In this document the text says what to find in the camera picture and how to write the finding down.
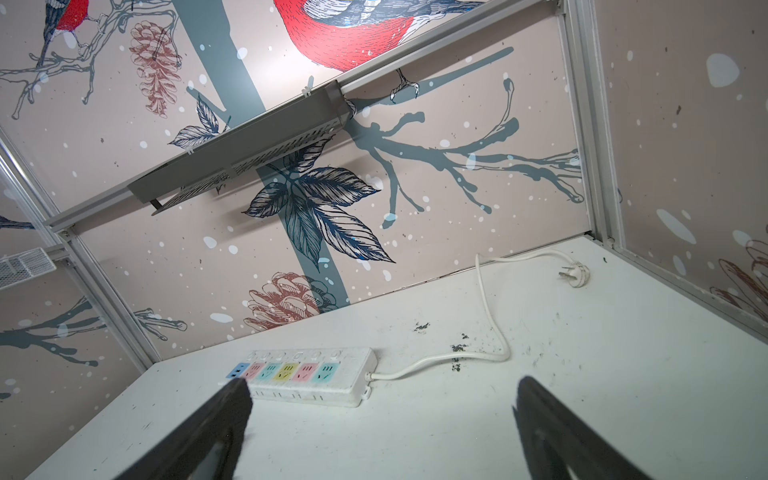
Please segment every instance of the table surface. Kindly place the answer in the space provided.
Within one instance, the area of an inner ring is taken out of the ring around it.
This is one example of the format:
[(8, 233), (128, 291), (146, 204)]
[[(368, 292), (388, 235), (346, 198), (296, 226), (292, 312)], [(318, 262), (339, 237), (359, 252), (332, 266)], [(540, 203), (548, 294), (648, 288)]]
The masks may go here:
[[(768, 478), (768, 347), (588, 238), (556, 248), (586, 287), (554, 257), (483, 267), (509, 361), (373, 382), (356, 409), (254, 400), (236, 478), (529, 478), (523, 376), (653, 478)], [(253, 349), (370, 346), (392, 372), (457, 344), (501, 350), (474, 270), (155, 364), (29, 478), (113, 478)]]

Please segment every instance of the power cord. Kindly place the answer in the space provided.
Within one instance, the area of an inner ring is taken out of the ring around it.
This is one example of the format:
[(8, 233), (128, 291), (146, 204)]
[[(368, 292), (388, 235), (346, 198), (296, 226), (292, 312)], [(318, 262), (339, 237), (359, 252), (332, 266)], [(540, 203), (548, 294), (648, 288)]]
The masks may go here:
[[(560, 257), (568, 262), (568, 266), (564, 267), (564, 272), (560, 272), (559, 275), (568, 281), (568, 284), (574, 288), (584, 286), (589, 281), (589, 269), (583, 263), (579, 263), (576, 260), (570, 258), (560, 250), (538, 250), (529, 255), (522, 255), (518, 257), (501, 258), (501, 257), (486, 257), (490, 260), (490, 263), (494, 262), (521, 262), (523, 260), (530, 260), (536, 257), (542, 257), (544, 255), (552, 255)], [(496, 331), (498, 339), (502, 342), (502, 353), (483, 353), (483, 352), (450, 352), (443, 353), (442, 355), (432, 355), (420, 359), (418, 362), (413, 363), (410, 366), (405, 367), (399, 372), (395, 373), (368, 373), (366, 374), (366, 380), (397, 380), (403, 376), (408, 375), (411, 372), (426, 368), (430, 365), (434, 365), (438, 362), (442, 362), (448, 359), (480, 359), (488, 360), (489, 362), (505, 362), (511, 356), (511, 350), (507, 339), (502, 334), (501, 329), (496, 325), (496, 321), (493, 320), (491, 309), (488, 307), (488, 299), (485, 297), (485, 286), (482, 282), (482, 275), (480, 274), (480, 254), (475, 254), (475, 270), (478, 273), (478, 285), (480, 286), (480, 294), (482, 298), (482, 304), (485, 308), (485, 315), (488, 317), (488, 322), (491, 324), (491, 328)]]

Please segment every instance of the pine cone illustration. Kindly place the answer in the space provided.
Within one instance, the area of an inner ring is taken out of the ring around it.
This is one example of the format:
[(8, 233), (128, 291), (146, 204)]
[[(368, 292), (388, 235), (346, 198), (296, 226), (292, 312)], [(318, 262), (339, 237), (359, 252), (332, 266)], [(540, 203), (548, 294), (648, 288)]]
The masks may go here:
[(181, 81), (176, 74), (181, 62), (174, 40), (165, 28), (146, 20), (133, 27), (131, 37), (131, 61), (139, 66), (136, 71), (144, 79), (141, 93), (149, 98), (147, 110), (167, 118), (167, 104), (176, 103), (174, 81)]
[(296, 273), (275, 273), (261, 290), (250, 291), (253, 318), (243, 320), (259, 332), (336, 308), (336, 299), (323, 282)]

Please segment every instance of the power strip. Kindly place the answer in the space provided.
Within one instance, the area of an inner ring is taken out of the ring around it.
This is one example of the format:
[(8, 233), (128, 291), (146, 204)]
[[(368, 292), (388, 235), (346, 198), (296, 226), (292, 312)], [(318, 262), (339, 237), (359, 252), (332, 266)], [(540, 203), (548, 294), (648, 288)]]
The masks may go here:
[(377, 363), (370, 348), (254, 350), (227, 378), (245, 379), (255, 399), (357, 407)]

